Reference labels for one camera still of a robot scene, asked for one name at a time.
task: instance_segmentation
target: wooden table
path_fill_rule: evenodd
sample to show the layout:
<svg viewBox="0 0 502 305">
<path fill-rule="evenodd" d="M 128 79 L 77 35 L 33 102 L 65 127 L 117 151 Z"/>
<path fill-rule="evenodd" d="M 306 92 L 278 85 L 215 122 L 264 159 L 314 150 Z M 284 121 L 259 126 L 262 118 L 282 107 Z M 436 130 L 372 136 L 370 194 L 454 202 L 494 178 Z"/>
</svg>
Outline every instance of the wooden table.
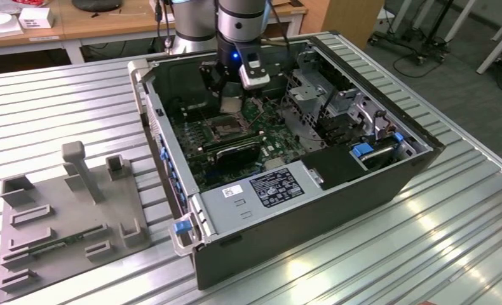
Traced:
<svg viewBox="0 0 502 305">
<path fill-rule="evenodd" d="M 24 34 L 0 38 L 0 55 L 63 48 L 64 28 L 60 19 L 59 1 L 47 7 L 55 15 L 51 29 L 23 29 Z"/>
<path fill-rule="evenodd" d="M 157 36 L 157 24 L 148 0 L 124 0 L 120 11 L 100 13 L 93 18 L 93 14 L 79 10 L 71 0 L 52 0 L 48 6 L 55 14 L 53 28 L 24 29 L 23 35 L 0 38 L 0 55 L 63 48 L 72 64 L 80 64 L 85 62 L 81 46 Z M 290 24 L 287 35 L 298 35 L 302 18 L 307 13 L 306 7 L 283 4 L 275 10 L 280 22 Z M 274 16 L 268 23 L 275 23 Z M 161 23 L 160 36 L 165 35 L 165 23 Z"/>
</svg>

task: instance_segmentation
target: white box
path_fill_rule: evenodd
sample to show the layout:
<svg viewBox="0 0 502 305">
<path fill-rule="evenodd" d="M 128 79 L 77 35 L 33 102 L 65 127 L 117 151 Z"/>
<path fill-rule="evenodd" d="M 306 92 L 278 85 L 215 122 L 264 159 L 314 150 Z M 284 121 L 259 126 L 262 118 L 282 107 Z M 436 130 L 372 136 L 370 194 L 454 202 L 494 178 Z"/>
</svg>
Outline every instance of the white box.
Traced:
<svg viewBox="0 0 502 305">
<path fill-rule="evenodd" d="M 17 22 L 17 18 L 12 16 L 12 20 L 7 23 L 0 25 L 0 37 L 13 36 L 23 34 L 23 30 L 20 27 L 20 23 Z"/>
<path fill-rule="evenodd" d="M 382 8 L 378 15 L 378 21 L 375 22 L 375 25 L 372 27 L 372 31 L 386 34 L 388 32 L 390 26 L 394 23 L 394 17 L 396 16 L 394 16 L 390 11 Z"/>
<path fill-rule="evenodd" d="M 53 26 L 53 14 L 49 8 L 24 8 L 20 14 L 24 29 L 48 29 Z"/>
</svg>

